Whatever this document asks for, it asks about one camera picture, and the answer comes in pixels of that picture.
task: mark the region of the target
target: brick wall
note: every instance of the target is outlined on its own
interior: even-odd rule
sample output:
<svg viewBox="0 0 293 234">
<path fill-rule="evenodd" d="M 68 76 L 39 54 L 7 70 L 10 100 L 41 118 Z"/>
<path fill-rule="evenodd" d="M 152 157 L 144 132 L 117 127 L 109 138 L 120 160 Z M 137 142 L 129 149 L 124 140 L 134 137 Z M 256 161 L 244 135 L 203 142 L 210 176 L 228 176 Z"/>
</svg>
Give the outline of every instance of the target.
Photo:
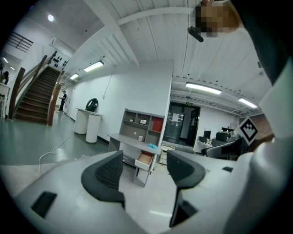
<svg viewBox="0 0 293 234">
<path fill-rule="evenodd" d="M 271 126 L 266 119 L 264 114 L 261 115 L 255 115 L 250 117 L 251 120 L 255 123 L 259 133 L 257 138 L 259 137 L 264 137 L 270 133 L 272 133 Z M 240 118 L 239 119 L 239 124 L 244 120 L 245 118 Z"/>
</svg>

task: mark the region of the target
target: staircase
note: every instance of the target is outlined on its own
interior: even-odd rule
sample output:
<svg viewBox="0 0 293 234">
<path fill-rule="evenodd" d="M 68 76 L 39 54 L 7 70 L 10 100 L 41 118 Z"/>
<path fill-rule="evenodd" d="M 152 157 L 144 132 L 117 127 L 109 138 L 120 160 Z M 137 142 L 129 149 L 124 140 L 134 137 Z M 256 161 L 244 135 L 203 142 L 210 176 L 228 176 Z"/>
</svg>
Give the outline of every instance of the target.
<svg viewBox="0 0 293 234">
<path fill-rule="evenodd" d="M 15 119 L 47 124 L 50 99 L 60 71 L 47 67 L 19 102 Z"/>
</svg>

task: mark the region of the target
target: stair railing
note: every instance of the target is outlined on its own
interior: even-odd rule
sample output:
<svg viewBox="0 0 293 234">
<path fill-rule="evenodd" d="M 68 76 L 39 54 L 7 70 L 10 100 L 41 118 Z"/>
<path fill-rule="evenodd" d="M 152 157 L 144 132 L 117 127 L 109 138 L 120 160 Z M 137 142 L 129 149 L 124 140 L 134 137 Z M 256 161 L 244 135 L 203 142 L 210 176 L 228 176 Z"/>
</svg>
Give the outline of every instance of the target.
<svg viewBox="0 0 293 234">
<path fill-rule="evenodd" d="M 11 32 L 7 39 L 7 44 L 26 53 L 33 45 L 33 42 L 16 32 Z"/>
<path fill-rule="evenodd" d="M 54 116 L 54 111 L 55 111 L 55 106 L 56 106 L 56 102 L 57 102 L 57 98 L 58 98 L 58 94 L 61 90 L 62 85 L 60 84 L 60 81 L 62 80 L 63 76 L 64 76 L 64 71 L 62 71 L 59 74 L 59 77 L 57 79 L 56 85 L 54 87 L 52 96 L 51 96 L 51 102 L 49 105 L 49 111 L 48 111 L 48 126 L 52 126 L 53 125 L 53 116 Z"/>
<path fill-rule="evenodd" d="M 16 98 L 18 96 L 18 94 L 22 91 L 22 89 L 25 87 L 25 85 L 28 83 L 28 81 L 31 80 L 31 84 L 36 80 L 36 78 L 38 77 L 38 73 L 40 71 L 40 69 L 47 65 L 52 59 L 53 57 L 56 55 L 57 51 L 55 51 L 54 54 L 52 54 L 52 56 L 50 56 L 49 58 L 47 58 L 47 56 L 45 55 L 42 59 L 42 61 L 37 64 L 36 66 L 34 66 L 33 68 L 31 68 L 28 72 L 25 73 L 25 69 L 24 68 L 20 68 L 19 73 L 17 74 L 15 83 L 13 85 L 13 89 L 12 89 L 12 93 L 11 93 L 11 98 L 10 98 L 10 103 L 9 103 L 9 112 L 8 112 L 8 118 L 9 119 L 13 119 L 14 118 L 14 114 L 15 114 L 15 107 L 16 107 Z"/>
</svg>

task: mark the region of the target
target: ceiling light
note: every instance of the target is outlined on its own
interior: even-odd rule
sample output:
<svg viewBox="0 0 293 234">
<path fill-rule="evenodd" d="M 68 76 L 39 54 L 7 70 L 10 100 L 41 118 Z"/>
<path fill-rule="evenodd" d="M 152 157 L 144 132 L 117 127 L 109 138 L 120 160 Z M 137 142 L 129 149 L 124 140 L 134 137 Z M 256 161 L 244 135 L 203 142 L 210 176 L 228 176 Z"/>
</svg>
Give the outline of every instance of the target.
<svg viewBox="0 0 293 234">
<path fill-rule="evenodd" d="M 48 15 L 48 20 L 52 22 L 54 20 L 54 16 Z"/>
<path fill-rule="evenodd" d="M 249 101 L 247 101 L 247 100 L 245 100 L 245 99 L 243 99 L 243 98 L 240 98 L 238 101 L 243 102 L 243 103 L 245 103 L 246 105 L 251 106 L 252 108 L 257 108 L 256 105 L 252 104 L 251 102 L 249 102 Z"/>
<path fill-rule="evenodd" d="M 70 79 L 75 79 L 76 77 L 78 77 L 79 76 L 79 74 L 77 74 L 77 73 L 75 73 L 72 77 L 70 77 Z"/>
<path fill-rule="evenodd" d="M 186 87 L 198 89 L 198 90 L 204 90 L 204 91 L 215 93 L 215 94 L 220 94 L 222 92 L 221 90 L 212 89 L 212 88 L 204 86 L 204 85 L 197 85 L 197 84 L 193 84 L 193 83 L 189 83 L 189 82 L 186 83 Z"/>
<path fill-rule="evenodd" d="M 84 70 L 85 70 L 86 72 L 89 72 L 89 71 L 91 71 L 91 70 L 93 70 L 93 69 L 95 69 L 95 68 L 101 67 L 101 66 L 103 66 L 103 65 L 104 65 L 104 63 L 103 63 L 101 60 L 99 60 L 99 61 L 95 62 L 94 64 L 88 66 L 88 67 L 85 68 Z"/>
</svg>

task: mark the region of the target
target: white cable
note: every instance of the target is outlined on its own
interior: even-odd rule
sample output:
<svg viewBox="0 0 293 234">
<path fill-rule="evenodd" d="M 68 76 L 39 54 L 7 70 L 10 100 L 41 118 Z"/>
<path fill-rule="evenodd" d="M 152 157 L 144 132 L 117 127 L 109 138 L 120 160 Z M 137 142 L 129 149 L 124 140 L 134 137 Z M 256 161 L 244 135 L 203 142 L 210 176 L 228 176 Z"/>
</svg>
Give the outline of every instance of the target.
<svg viewBox="0 0 293 234">
<path fill-rule="evenodd" d="M 106 87 L 106 89 L 105 89 L 104 95 L 102 96 L 103 99 L 105 98 L 106 91 L 107 91 L 107 89 L 108 89 L 108 85 L 109 85 L 109 83 L 110 83 L 110 80 L 111 80 L 111 78 L 112 78 L 112 75 L 113 75 L 113 73 L 114 73 L 114 70 L 115 70 L 116 66 L 117 66 L 117 65 L 114 66 L 114 69 L 113 69 L 112 74 L 111 74 L 111 76 L 110 76 L 110 79 L 109 79 L 109 81 L 108 81 L 107 87 Z"/>
<path fill-rule="evenodd" d="M 74 128 L 75 128 L 75 123 L 74 123 L 74 126 L 73 126 L 73 129 L 72 129 L 71 134 L 69 135 L 69 137 L 68 137 L 65 141 L 67 141 L 67 140 L 71 137 L 71 135 L 72 135 L 73 132 L 74 132 Z M 63 143 L 64 143 L 65 141 L 63 141 L 58 147 L 56 147 L 55 149 L 53 149 L 52 152 L 47 152 L 47 153 L 43 154 L 43 155 L 39 158 L 38 172 L 36 172 L 36 176 L 39 176 L 39 174 L 40 174 L 40 172 L 41 172 L 41 158 L 42 158 L 43 156 L 47 155 L 47 154 L 57 154 L 57 152 L 56 152 L 55 150 L 58 149 L 61 145 L 63 145 Z"/>
</svg>

